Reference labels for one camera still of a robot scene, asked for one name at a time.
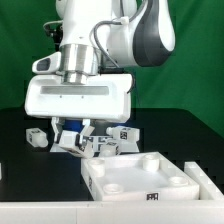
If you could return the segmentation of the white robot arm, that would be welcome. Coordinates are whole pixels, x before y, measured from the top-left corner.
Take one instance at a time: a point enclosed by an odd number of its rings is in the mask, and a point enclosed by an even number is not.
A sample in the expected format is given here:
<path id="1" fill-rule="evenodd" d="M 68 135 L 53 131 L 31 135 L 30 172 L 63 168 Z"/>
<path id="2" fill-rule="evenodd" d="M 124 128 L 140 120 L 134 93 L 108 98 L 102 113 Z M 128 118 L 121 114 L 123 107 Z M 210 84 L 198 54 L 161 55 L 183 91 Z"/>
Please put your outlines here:
<path id="1" fill-rule="evenodd" d="M 60 143 L 67 119 L 126 122 L 134 78 L 122 69 L 163 64 L 175 33 L 168 0 L 56 0 L 56 11 L 44 29 L 58 50 L 33 63 L 25 110 L 51 118 Z"/>

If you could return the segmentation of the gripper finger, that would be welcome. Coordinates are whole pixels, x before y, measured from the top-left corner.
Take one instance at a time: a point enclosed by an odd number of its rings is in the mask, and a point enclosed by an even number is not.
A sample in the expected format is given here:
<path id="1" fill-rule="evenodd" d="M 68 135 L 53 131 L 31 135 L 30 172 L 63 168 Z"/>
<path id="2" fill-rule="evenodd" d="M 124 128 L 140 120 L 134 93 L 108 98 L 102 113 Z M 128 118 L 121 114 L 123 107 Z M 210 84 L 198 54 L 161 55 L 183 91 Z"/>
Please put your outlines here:
<path id="1" fill-rule="evenodd" d="M 78 137 L 78 146 L 79 147 L 85 147 L 87 145 L 88 137 L 92 134 L 94 131 L 94 127 L 91 125 L 90 119 L 84 119 L 82 121 L 83 129 L 79 133 Z"/>
<path id="2" fill-rule="evenodd" d="M 60 141 L 64 124 L 65 124 L 64 118 L 53 117 L 51 119 L 51 126 L 52 126 L 52 129 L 54 132 L 54 142 L 55 143 L 58 143 Z"/>

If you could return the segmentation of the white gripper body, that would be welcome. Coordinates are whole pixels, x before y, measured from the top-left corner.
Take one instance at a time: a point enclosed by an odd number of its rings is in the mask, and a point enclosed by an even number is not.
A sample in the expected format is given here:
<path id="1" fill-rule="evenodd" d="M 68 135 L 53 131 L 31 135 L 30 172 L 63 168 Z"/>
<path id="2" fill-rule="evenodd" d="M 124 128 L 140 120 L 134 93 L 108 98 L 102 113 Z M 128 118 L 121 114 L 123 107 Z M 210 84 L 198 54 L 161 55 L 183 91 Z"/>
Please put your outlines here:
<path id="1" fill-rule="evenodd" d="M 25 111 L 35 117 L 126 122 L 131 85 L 130 74 L 90 76 L 85 85 L 62 84 L 57 75 L 37 75 L 29 83 Z"/>

